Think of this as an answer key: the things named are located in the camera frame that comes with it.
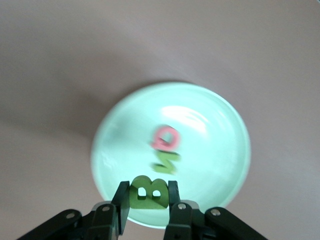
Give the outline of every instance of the plate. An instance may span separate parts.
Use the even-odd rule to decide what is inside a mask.
[[[248,131],[231,104],[204,87],[170,82],[114,106],[95,135],[91,168],[106,201],[121,181],[130,181],[128,219],[163,229],[168,181],[177,181],[180,198],[197,202],[202,212],[225,207],[246,179],[250,156]]]

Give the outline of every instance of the mint green plate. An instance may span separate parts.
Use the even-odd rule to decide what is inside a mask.
[[[163,126],[174,128],[180,141],[170,161],[171,173],[154,171],[162,162],[152,147]],[[163,138],[170,142],[172,136]],[[189,83],[160,83],[121,100],[104,118],[91,153],[95,184],[111,200],[121,181],[140,175],[152,181],[177,181],[180,197],[198,203],[204,212],[225,207],[242,187],[250,166],[250,139],[237,111],[216,93]],[[151,228],[165,228],[169,209],[131,209],[129,219]]]

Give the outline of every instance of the silver screw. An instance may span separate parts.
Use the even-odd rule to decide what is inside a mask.
[[[65,218],[72,219],[74,216],[75,216],[75,214],[72,212],[72,213],[69,213],[67,216],[65,216]]]
[[[210,212],[213,216],[220,216],[221,215],[221,213],[218,209],[211,209]]]
[[[178,204],[178,209],[183,210],[183,209],[186,209],[186,208],[187,208],[187,206],[184,203],[179,203]]]
[[[104,206],[102,208],[102,212],[106,212],[106,211],[109,211],[110,210],[110,207],[109,206]]]

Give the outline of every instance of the screw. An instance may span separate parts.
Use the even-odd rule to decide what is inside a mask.
[[[110,207],[109,206],[104,206],[102,208],[102,212],[106,212],[106,211],[109,211],[110,210]]]
[[[213,216],[220,216],[221,215],[221,213],[218,209],[211,209],[210,212]]]
[[[179,203],[178,204],[178,209],[183,210],[183,209],[186,209],[186,208],[187,208],[187,206],[184,203]]]
[[[65,218],[72,219],[74,216],[75,216],[75,214],[72,212],[72,213],[69,213],[67,216],[65,216]]]

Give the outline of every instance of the gray surface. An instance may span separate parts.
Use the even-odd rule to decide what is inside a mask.
[[[228,209],[269,239],[319,239],[320,4],[1,1],[0,236],[101,201],[96,128],[126,94],[183,80],[243,117],[252,164]],[[160,240],[128,222],[123,240]]]

